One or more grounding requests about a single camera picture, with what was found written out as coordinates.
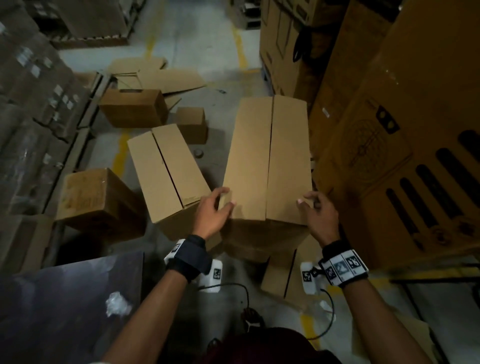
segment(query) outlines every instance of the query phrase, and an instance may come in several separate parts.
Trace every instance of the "concrete floor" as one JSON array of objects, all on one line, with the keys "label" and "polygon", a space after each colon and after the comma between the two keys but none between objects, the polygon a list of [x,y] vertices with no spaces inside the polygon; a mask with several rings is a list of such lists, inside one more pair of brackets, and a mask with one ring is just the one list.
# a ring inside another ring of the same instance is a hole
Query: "concrete floor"
[{"label": "concrete floor", "polygon": [[[259,70],[259,36],[259,30],[235,29],[226,15],[223,0],[147,0],[129,46],[66,50],[61,56],[75,71],[106,69],[113,59],[131,56],[161,56],[167,58],[170,68],[197,69],[208,82],[207,87],[183,94],[178,105],[205,108],[209,139],[206,145],[192,146],[192,149],[203,150],[204,156],[197,162],[208,184],[214,188],[223,182],[240,98],[267,95]],[[103,115],[99,115],[96,121],[100,133],[89,160],[84,162],[89,168],[110,167],[130,188],[140,192],[126,142],[143,130],[115,130],[105,127],[107,123],[102,118]],[[158,276],[161,274],[161,265],[156,263],[158,257],[163,258],[173,244],[149,224],[143,238],[113,245],[109,254],[141,249],[148,261],[153,262],[149,265],[149,269],[153,265],[152,276]],[[299,313],[262,294],[258,286],[263,266],[225,254],[220,259],[225,267],[223,282],[245,284],[251,306],[269,327],[288,327],[306,336],[326,328],[328,320],[318,308]],[[382,277],[374,281],[388,304],[415,316],[398,287]],[[469,286],[436,286],[416,287],[413,291],[450,362],[480,363],[480,335],[474,334],[480,332],[480,311],[469,295]],[[324,338],[312,344],[331,350],[344,364],[367,363],[351,353],[351,314],[342,294],[333,293],[337,320]],[[462,305],[464,302],[468,302],[467,308]],[[229,333],[242,332],[240,312],[245,304],[245,292],[240,287],[223,287],[218,294],[208,294],[189,286],[170,333],[169,362],[184,363],[202,353],[212,338],[222,339]]]}]

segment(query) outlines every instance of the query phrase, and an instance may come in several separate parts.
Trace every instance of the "wire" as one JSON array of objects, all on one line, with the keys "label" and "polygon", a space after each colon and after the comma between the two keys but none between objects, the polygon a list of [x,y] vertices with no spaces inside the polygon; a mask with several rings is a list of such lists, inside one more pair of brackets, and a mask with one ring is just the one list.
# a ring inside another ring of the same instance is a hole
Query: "wire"
[{"label": "wire", "polygon": [[198,290],[201,291],[201,290],[206,290],[207,288],[214,288],[214,287],[221,287],[221,286],[240,286],[240,287],[243,287],[244,290],[245,290],[245,293],[247,293],[247,308],[250,307],[250,297],[248,295],[248,289],[247,289],[246,286],[244,286],[241,283],[220,283],[220,284],[216,284],[214,286],[199,287]]},{"label": "wire", "polygon": [[334,318],[335,318],[335,307],[334,307],[334,305],[333,305],[332,296],[330,296],[330,294],[329,294],[326,290],[324,290],[324,289],[321,289],[321,288],[320,288],[320,291],[322,291],[323,293],[325,293],[325,294],[328,296],[328,298],[330,299],[330,303],[332,304],[332,319],[330,320],[330,324],[328,324],[328,327],[327,327],[327,329],[326,329],[324,332],[322,332],[320,335],[315,336],[314,338],[307,338],[307,340],[317,340],[317,339],[321,338],[322,336],[324,336],[324,335],[330,330],[330,328],[332,327],[332,325],[333,325],[333,320],[334,320]]}]

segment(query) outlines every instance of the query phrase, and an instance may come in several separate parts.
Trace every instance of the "person's right hand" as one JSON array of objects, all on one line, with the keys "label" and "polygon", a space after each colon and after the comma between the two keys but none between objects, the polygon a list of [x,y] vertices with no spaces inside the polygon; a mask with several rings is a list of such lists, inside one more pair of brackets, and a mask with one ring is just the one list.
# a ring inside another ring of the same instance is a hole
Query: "person's right hand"
[{"label": "person's right hand", "polygon": [[313,208],[301,199],[297,200],[297,206],[307,221],[310,234],[320,246],[323,248],[340,240],[338,212],[328,197],[318,191],[307,192],[303,197],[313,201]]}]

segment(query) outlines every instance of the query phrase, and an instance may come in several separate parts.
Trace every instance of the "person's left arm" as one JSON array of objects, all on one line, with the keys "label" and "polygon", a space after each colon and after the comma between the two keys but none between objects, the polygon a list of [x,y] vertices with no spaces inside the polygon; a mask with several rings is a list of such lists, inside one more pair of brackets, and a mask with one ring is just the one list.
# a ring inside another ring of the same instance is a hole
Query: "person's left arm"
[{"label": "person's left arm", "polygon": [[[220,187],[210,196],[202,197],[195,215],[193,236],[187,239],[205,248],[205,241],[220,231],[235,204],[228,203],[217,211],[215,201],[220,194],[228,191],[227,187]],[[102,361],[110,364],[155,363],[167,339],[185,287],[198,274],[198,270],[192,266],[173,258],[163,278],[125,325]]]}]

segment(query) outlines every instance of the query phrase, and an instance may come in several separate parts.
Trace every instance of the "forearm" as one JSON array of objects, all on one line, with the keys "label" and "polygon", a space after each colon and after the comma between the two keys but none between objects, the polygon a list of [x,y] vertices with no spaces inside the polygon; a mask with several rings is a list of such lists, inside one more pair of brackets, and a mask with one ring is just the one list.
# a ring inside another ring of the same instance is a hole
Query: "forearm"
[{"label": "forearm", "polygon": [[187,280],[182,274],[168,270],[102,360],[110,364],[154,363],[165,343],[186,285]]},{"label": "forearm", "polygon": [[367,279],[343,292],[372,363],[432,363]]}]

